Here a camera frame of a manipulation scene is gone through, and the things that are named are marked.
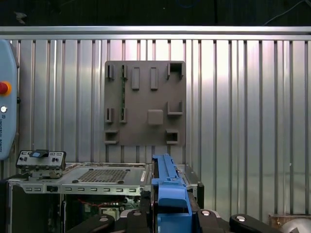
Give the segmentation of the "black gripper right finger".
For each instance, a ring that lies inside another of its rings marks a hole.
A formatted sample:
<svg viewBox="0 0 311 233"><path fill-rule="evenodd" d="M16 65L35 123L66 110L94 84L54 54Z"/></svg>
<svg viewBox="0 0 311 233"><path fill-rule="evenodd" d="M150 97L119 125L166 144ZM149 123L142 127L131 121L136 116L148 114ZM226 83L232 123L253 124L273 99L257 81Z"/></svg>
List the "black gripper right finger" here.
<svg viewBox="0 0 311 233"><path fill-rule="evenodd" d="M275 229L245 214L232 215L229 221L213 210L201 209L192 193L188 193L192 210L193 233L279 233Z"/></svg>

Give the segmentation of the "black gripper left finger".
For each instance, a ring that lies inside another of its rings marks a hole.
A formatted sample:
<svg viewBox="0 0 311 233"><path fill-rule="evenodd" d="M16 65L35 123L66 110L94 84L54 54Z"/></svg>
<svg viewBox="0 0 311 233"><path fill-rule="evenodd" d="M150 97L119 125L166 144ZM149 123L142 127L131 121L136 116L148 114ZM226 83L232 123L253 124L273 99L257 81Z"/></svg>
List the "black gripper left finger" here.
<svg viewBox="0 0 311 233"><path fill-rule="evenodd" d="M143 191L138 209L125 210L115 220L108 214L95 215L77 226L67 230L68 233L152 233L151 192Z"/></svg>

